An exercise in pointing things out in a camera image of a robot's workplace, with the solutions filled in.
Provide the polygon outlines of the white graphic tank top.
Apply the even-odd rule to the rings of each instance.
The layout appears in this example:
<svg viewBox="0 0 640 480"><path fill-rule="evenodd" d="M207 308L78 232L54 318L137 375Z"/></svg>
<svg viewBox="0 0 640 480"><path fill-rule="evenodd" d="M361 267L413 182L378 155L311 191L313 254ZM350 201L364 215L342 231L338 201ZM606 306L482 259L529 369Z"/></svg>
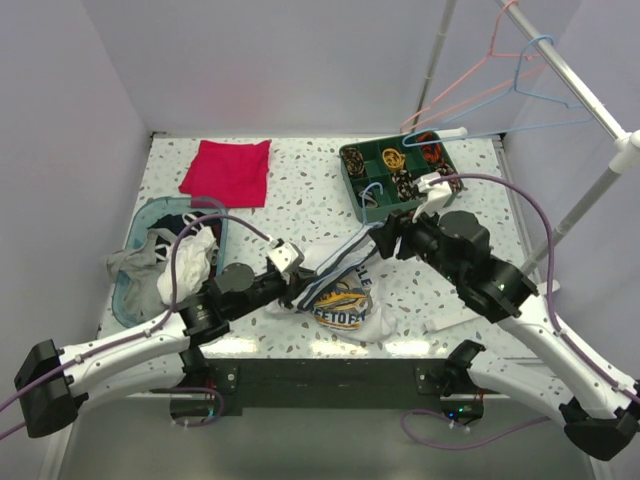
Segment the white graphic tank top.
<svg viewBox="0 0 640 480"><path fill-rule="evenodd" d="M351 342L376 343L397 332L398 321L383 303L382 258L370 226L351 235L302 247L302 266L318 275L290 307L274 301L272 315L301 314Z"/></svg>

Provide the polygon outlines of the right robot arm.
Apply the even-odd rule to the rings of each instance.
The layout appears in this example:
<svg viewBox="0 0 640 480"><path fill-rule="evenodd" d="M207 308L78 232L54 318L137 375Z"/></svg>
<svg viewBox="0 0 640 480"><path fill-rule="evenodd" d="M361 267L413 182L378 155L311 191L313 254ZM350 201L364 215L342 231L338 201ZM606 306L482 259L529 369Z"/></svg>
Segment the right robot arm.
<svg viewBox="0 0 640 480"><path fill-rule="evenodd" d="M550 369L529 373L465 340L446 359L459 393L474 386L502 393L560 425L585 454L609 461L639 430L639 383L606 361L553 311L550 296L491 252L490 233L464 211L395 211L370 233L382 258L417 257L448 280L478 316L522 342Z"/></svg>

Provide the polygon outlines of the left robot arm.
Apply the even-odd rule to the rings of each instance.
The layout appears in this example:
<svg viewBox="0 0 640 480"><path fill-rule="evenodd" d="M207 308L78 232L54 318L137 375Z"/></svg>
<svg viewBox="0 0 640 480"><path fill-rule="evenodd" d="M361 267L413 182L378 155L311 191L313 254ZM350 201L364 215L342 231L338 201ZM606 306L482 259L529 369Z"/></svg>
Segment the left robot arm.
<svg viewBox="0 0 640 480"><path fill-rule="evenodd" d="M201 293L136 327L66 347L53 340L35 344L14 378L28 436L46 437L67 427L97 390L114 390L108 383L117 375L222 337L231 322L273 301L291 303L317 277L304 267L281 273L268 266L257 275L248 265L233 263Z"/></svg>

